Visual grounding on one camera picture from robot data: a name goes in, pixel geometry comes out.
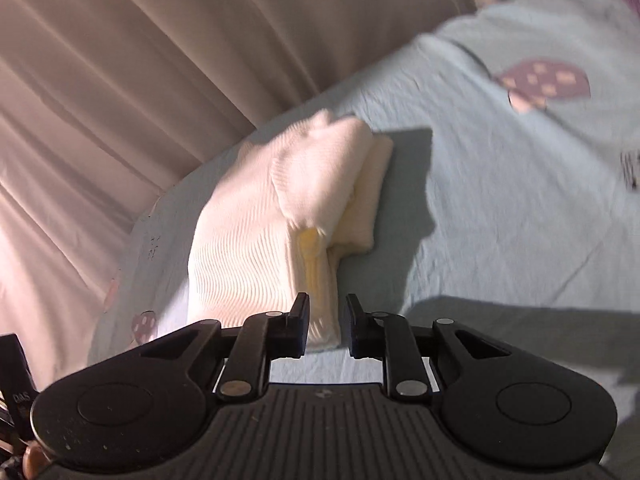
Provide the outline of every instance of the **cream knit fabric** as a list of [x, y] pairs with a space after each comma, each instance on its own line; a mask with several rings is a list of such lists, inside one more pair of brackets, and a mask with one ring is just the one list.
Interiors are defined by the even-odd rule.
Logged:
[[265, 146], [245, 144], [203, 208], [189, 257], [188, 321], [239, 326], [253, 314], [288, 312], [310, 295], [308, 348], [340, 341], [335, 271], [370, 250], [392, 151], [354, 117], [327, 110]]

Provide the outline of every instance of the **silver screw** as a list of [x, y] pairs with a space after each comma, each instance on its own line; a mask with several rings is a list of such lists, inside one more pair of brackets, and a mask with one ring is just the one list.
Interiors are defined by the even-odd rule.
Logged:
[[251, 393], [251, 385], [246, 381], [227, 381], [220, 386], [220, 393], [227, 397], [243, 397]]
[[396, 392], [403, 397], [419, 397], [429, 391], [429, 387], [421, 381], [402, 381], [396, 386]]

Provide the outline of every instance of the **beige curtain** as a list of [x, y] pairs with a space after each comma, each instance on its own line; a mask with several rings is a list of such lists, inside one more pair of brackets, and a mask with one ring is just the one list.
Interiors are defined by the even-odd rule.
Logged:
[[[493, 0], [475, 0], [481, 4]], [[84, 365], [137, 216], [474, 0], [0, 0], [0, 333]]]

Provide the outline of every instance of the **light blue fabric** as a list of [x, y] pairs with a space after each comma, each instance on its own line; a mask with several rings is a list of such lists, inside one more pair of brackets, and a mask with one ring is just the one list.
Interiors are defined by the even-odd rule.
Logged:
[[[625, 187], [620, 153], [640, 149], [639, 54], [640, 21], [620, 0], [512, 0], [417, 38], [251, 136], [266, 142], [322, 107], [391, 135], [376, 247], [340, 264], [340, 296], [414, 324], [452, 317], [599, 380], [620, 412], [609, 465], [625, 479], [640, 478], [640, 194]], [[494, 76], [527, 59], [579, 67], [590, 96], [515, 112]], [[144, 310], [160, 335], [184, 325], [191, 237], [237, 152], [135, 226], [92, 361], [123, 351]], [[272, 378], [381, 373], [339, 349], [274, 362]]]

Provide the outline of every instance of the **purple mushroom print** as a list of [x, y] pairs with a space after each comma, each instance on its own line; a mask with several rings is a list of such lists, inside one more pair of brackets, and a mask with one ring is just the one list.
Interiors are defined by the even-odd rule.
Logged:
[[134, 316], [133, 321], [131, 321], [131, 331], [136, 343], [139, 345], [153, 341], [158, 337], [156, 313], [153, 310], [147, 310]]
[[549, 99], [591, 96], [584, 71], [564, 61], [527, 59], [495, 79], [509, 90], [509, 102], [521, 114], [532, 108], [544, 110]]

